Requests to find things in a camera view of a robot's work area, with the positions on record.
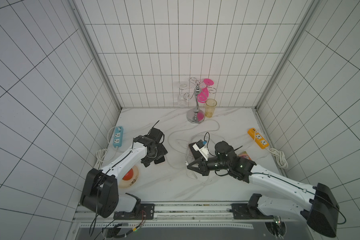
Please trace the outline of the phone pink case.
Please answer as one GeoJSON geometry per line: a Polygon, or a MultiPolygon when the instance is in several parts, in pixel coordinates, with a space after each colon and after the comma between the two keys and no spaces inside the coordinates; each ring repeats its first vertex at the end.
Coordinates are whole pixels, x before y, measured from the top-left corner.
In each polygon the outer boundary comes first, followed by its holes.
{"type": "Polygon", "coordinates": [[[189,144],[189,149],[191,150],[191,153],[194,157],[195,160],[204,157],[203,154],[199,151],[199,147],[204,147],[204,143],[203,141],[198,141],[198,142],[194,142],[189,144]]]}
{"type": "Polygon", "coordinates": [[[164,163],[166,161],[165,156],[161,156],[160,158],[157,158],[154,160],[155,165],[164,163]]]}

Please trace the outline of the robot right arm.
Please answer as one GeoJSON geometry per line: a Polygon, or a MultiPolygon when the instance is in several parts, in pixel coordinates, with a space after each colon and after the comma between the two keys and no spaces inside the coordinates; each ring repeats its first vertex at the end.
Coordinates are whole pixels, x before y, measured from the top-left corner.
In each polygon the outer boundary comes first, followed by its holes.
{"type": "Polygon", "coordinates": [[[331,189],[321,183],[316,186],[300,183],[265,169],[254,161],[240,157],[227,142],[215,145],[210,156],[206,141],[189,144],[194,161],[187,169],[208,176],[211,171],[226,170],[238,181],[264,187],[282,199],[253,194],[247,203],[246,214],[252,219],[282,217],[301,220],[317,233],[328,238],[337,236],[340,207],[331,189]]]}

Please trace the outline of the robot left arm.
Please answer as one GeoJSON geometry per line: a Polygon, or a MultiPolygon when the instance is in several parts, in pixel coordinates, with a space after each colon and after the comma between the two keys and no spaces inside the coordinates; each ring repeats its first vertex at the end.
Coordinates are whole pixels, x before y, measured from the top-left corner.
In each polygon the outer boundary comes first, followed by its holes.
{"type": "Polygon", "coordinates": [[[161,130],[151,128],[148,134],[134,138],[129,149],[110,164],[99,170],[91,169],[85,179],[81,206],[103,218],[114,212],[138,214],[141,200],[131,194],[120,195],[120,182],[137,163],[148,167],[151,162],[164,162],[168,153],[163,145],[164,138],[161,130]]]}

